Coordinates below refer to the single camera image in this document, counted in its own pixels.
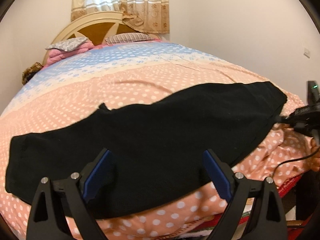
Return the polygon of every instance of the pillow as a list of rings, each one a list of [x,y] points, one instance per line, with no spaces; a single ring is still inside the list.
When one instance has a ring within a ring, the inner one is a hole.
[[[66,41],[59,41],[55,44],[49,45],[46,50],[50,49],[60,49],[63,51],[73,51],[78,48],[81,44],[85,43],[88,40],[87,37],[71,38]]]
[[[106,44],[119,44],[119,43],[127,43],[127,42],[137,42],[137,41],[152,41],[149,35],[143,33],[121,33],[117,35],[113,35],[109,38],[106,38]]]

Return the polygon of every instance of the polka dot bedsheet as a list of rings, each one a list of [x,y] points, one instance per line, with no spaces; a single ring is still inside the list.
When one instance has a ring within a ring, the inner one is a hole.
[[[20,239],[25,239],[30,206],[5,191],[5,171],[12,136],[45,132],[87,117],[99,104],[109,109],[128,104],[151,104],[184,88],[207,82],[264,82],[240,66],[181,45],[139,42],[93,49],[38,72],[12,99],[0,117],[0,212]],[[283,114],[303,106],[288,93]],[[309,154],[306,138],[274,126],[264,141],[233,171],[263,180],[285,160]],[[308,169],[307,162],[282,165],[277,186]],[[149,240],[179,236],[222,213],[226,202],[212,183],[165,206],[122,218],[99,220],[110,240]],[[73,236],[81,239],[73,219]]]

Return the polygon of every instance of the black cable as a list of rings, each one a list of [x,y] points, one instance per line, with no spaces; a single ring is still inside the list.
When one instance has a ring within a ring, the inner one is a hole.
[[[285,163],[292,163],[292,162],[297,162],[297,161],[306,160],[306,159],[312,157],[313,155],[315,155],[319,150],[320,150],[320,146],[319,146],[313,153],[311,153],[310,155],[304,156],[304,157],[302,157],[302,158],[293,159],[293,160],[287,160],[287,161],[284,161],[284,162],[279,163],[279,164],[276,166],[275,170],[273,171],[272,178],[273,178],[274,175],[276,174],[276,170],[278,169],[279,166],[281,166],[281,165],[283,165],[283,164],[285,164]]]

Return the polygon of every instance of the black clamp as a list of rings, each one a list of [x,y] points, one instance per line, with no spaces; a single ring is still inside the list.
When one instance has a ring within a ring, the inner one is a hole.
[[[274,181],[247,179],[233,173],[212,150],[203,153],[204,166],[219,196],[228,206],[207,240],[231,240],[241,219],[247,198],[254,198],[253,207],[242,240],[287,240],[288,232],[281,198]]]
[[[61,198],[66,198],[72,216],[84,240],[108,240],[86,207],[98,190],[113,179],[112,153],[103,149],[80,172],[63,180],[44,177],[33,198],[26,240],[74,240]]]

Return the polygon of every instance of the floral curtain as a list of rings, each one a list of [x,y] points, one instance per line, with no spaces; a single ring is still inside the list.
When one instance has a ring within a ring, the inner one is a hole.
[[[72,0],[71,20],[98,11],[121,11],[123,22],[144,33],[169,33],[169,0]]]

